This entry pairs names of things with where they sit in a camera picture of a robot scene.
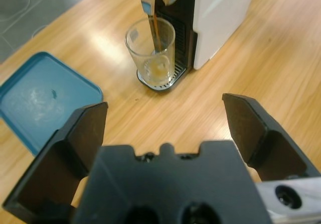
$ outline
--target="blue container lid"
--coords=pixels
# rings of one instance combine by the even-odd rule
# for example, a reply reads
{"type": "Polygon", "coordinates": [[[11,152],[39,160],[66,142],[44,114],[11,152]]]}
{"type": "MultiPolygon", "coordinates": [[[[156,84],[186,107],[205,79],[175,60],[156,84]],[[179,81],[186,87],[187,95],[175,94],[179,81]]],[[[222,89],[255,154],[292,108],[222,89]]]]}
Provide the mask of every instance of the blue container lid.
{"type": "Polygon", "coordinates": [[[49,53],[40,52],[0,88],[0,116],[37,155],[75,109],[102,100],[97,85],[49,53]]]}

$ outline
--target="glass cup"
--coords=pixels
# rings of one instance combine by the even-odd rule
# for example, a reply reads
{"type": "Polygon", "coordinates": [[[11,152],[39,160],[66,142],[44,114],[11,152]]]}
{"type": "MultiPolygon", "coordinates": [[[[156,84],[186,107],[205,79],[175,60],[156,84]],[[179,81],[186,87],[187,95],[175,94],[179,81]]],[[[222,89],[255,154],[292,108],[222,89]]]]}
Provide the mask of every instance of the glass cup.
{"type": "Polygon", "coordinates": [[[128,29],[125,43],[146,83],[162,86],[172,80],[175,30],[168,21],[154,16],[136,22],[128,29]]]}

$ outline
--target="tiled floor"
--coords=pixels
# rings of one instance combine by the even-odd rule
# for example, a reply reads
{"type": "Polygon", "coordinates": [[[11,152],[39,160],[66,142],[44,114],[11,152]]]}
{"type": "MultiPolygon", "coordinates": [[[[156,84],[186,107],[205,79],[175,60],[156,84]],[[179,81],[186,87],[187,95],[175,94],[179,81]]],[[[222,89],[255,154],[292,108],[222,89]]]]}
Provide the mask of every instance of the tiled floor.
{"type": "Polygon", "coordinates": [[[0,64],[81,0],[0,0],[0,64]]]}

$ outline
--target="wooden table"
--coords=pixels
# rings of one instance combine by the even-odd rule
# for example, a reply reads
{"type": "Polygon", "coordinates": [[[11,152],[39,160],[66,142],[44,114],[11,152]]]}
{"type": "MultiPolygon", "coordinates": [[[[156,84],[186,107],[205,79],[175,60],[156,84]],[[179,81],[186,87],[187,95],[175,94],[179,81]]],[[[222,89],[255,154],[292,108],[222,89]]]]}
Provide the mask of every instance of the wooden table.
{"type": "MultiPolygon", "coordinates": [[[[321,170],[321,0],[253,0],[217,55],[168,94],[137,80],[124,44],[142,17],[139,0],[84,0],[0,65],[0,84],[34,53],[52,53],[102,89],[109,104],[104,144],[131,144],[137,154],[158,152],[164,142],[196,152],[203,140],[230,139],[222,93],[248,95],[321,170]]],[[[32,159],[0,120],[0,202],[32,159]]],[[[2,209],[0,222],[20,223],[2,209]]]]}

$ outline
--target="coffee machine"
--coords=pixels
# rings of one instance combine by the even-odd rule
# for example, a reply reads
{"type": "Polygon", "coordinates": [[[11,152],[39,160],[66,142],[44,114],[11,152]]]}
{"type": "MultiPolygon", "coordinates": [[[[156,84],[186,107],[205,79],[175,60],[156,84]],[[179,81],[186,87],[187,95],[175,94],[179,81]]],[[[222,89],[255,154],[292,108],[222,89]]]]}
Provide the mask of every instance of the coffee machine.
{"type": "Polygon", "coordinates": [[[240,26],[251,0],[141,0],[149,16],[169,21],[175,29],[175,73],[164,86],[146,83],[156,91],[172,88],[192,68],[200,69],[240,26]]]}

